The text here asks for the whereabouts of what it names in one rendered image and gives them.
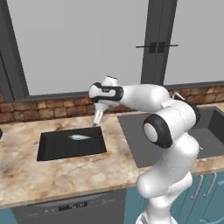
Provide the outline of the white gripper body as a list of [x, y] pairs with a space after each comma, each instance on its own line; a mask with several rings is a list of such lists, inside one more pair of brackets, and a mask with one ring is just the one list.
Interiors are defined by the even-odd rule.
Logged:
[[97, 102], [94, 105], [94, 119], [93, 119], [93, 126], [96, 127], [100, 124], [103, 113], [105, 110], [109, 108], [108, 105], [102, 104]]

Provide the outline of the pale silver fish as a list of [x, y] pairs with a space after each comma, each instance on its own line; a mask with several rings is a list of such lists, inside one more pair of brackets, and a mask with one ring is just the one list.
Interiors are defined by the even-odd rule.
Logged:
[[83, 135], [71, 135], [68, 136], [68, 138], [74, 140], [74, 141], [82, 141], [82, 140], [87, 140], [87, 139], [91, 139], [91, 136], [83, 136]]

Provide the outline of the dark grey sink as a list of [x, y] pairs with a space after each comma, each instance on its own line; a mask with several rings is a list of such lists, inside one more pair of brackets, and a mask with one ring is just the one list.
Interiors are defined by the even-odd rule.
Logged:
[[[201, 147], [199, 158], [224, 155], [224, 112], [217, 107], [199, 109], [199, 123], [188, 133]], [[138, 168], [153, 166], [162, 149], [151, 143], [143, 131], [143, 121], [149, 114], [119, 115], [118, 120]]]

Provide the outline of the silver tap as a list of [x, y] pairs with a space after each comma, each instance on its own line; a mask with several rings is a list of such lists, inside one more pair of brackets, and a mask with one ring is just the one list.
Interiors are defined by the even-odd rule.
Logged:
[[173, 100], [181, 100], [181, 101], [183, 101], [183, 102], [186, 101], [186, 99], [185, 99], [181, 94], [179, 94], [178, 92], [174, 92], [174, 93], [172, 94], [171, 98], [172, 98]]

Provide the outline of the teal cupboard door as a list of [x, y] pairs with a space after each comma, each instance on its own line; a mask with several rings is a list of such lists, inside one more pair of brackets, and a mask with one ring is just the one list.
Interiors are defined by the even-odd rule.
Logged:
[[[207, 186], [207, 178], [203, 175], [203, 183], [199, 190], [197, 199], [191, 200], [200, 176], [194, 176], [192, 186], [182, 192], [171, 206], [171, 216], [178, 224], [197, 224], [203, 216], [206, 200], [203, 197], [204, 190]], [[147, 200], [142, 198], [135, 187], [126, 189], [126, 202], [124, 210], [124, 224], [136, 224], [137, 217], [144, 211]]]
[[200, 224], [224, 224], [224, 172], [218, 173], [217, 183]]

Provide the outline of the dark grey framed window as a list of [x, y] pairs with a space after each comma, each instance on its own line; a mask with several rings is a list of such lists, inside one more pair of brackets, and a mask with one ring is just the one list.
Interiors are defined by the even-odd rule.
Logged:
[[[151, 42], [157, 43], [149, 53]], [[165, 42], [164, 53], [158, 43]], [[0, 0], [0, 91], [8, 103], [120, 85], [224, 86], [224, 0]]]

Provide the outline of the teal cupboard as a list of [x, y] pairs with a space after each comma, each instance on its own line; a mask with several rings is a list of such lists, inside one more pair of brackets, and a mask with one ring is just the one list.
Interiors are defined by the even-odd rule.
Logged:
[[18, 224], [10, 208], [0, 209], [0, 224]]

